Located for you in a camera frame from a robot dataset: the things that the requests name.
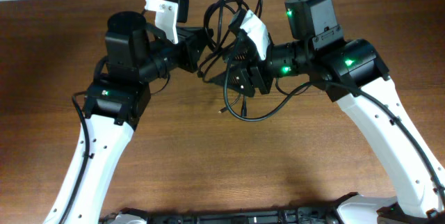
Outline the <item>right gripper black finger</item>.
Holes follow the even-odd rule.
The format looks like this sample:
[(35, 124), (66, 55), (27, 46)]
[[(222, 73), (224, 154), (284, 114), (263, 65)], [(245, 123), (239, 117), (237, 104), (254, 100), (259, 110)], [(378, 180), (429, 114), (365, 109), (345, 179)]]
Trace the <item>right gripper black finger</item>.
[(254, 97), (255, 89), (250, 80), (250, 75), (245, 67), (236, 65), (230, 67), (227, 78), (227, 89), (231, 89), (246, 97)]
[(251, 42), (242, 42), (241, 45), (235, 49), (235, 44), (228, 46), (222, 52), (222, 59), (226, 63), (231, 54), (235, 54), (232, 58), (232, 63), (242, 63), (244, 61), (251, 61), (258, 57), (258, 51), (254, 43)]

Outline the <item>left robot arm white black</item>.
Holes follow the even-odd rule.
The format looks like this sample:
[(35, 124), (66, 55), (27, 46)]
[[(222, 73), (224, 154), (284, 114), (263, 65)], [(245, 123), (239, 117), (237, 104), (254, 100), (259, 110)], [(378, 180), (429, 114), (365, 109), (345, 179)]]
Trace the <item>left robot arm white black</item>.
[(197, 70), (213, 37), (205, 27), (176, 27), (171, 42), (141, 13), (124, 11), (107, 21), (107, 55), (95, 67), (92, 83), (75, 103), (81, 129), (74, 156), (46, 223), (98, 223), (113, 173), (131, 141), (156, 79), (179, 67)]

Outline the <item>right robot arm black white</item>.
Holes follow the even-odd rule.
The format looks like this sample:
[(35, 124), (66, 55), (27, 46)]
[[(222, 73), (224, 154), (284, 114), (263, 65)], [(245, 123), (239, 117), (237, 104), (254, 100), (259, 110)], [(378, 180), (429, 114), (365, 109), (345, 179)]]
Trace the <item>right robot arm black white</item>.
[(229, 29), (234, 48), (212, 83), (247, 97), (267, 94), (283, 77), (306, 74), (309, 85), (355, 123), (391, 179), (396, 194), (368, 198), (352, 193), (325, 210), (327, 223), (443, 223), (444, 167), (410, 120), (375, 47), (346, 40), (332, 0), (286, 0), (293, 36), (275, 45), (265, 24), (237, 11)]

